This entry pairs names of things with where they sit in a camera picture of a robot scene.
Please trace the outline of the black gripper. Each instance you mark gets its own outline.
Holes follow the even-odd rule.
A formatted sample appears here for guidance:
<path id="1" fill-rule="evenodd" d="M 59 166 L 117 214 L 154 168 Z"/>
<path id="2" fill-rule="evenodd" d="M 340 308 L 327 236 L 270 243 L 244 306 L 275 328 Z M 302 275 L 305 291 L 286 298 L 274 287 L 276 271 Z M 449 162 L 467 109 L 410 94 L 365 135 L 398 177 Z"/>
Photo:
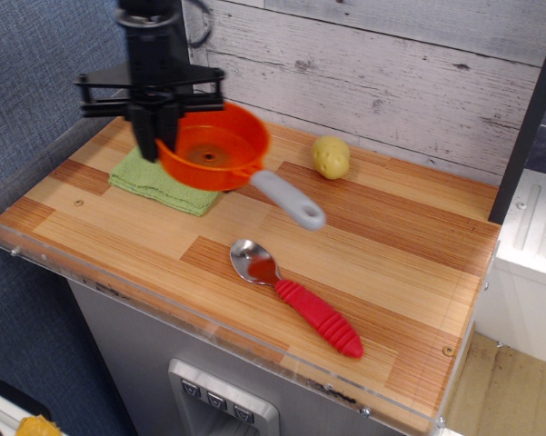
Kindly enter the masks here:
<path id="1" fill-rule="evenodd" d="M 88 118 L 128 115 L 141 156 L 154 163 L 152 113 L 156 113 L 156 137 L 174 153 L 184 113 L 223 109 L 224 72 L 185 61 L 178 51 L 187 48 L 187 40 L 175 23 L 119 25 L 126 37 L 127 61 L 77 76 L 80 110 Z"/>

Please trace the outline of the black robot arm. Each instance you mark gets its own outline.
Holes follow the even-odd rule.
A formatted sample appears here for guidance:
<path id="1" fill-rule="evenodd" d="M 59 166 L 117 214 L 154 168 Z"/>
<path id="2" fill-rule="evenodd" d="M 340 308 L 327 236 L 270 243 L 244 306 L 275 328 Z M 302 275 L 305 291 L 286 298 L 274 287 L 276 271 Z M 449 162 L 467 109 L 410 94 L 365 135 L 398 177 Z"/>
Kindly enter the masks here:
<path id="1" fill-rule="evenodd" d="M 153 163 L 158 141 L 176 149 L 182 117 L 223 109 L 224 72 L 190 63 L 187 50 L 205 44 L 212 28 L 189 40 L 179 1 L 120 1 L 114 19 L 124 29 L 127 61 L 77 76 L 81 113 L 122 116 L 133 127 L 141 156 Z"/>

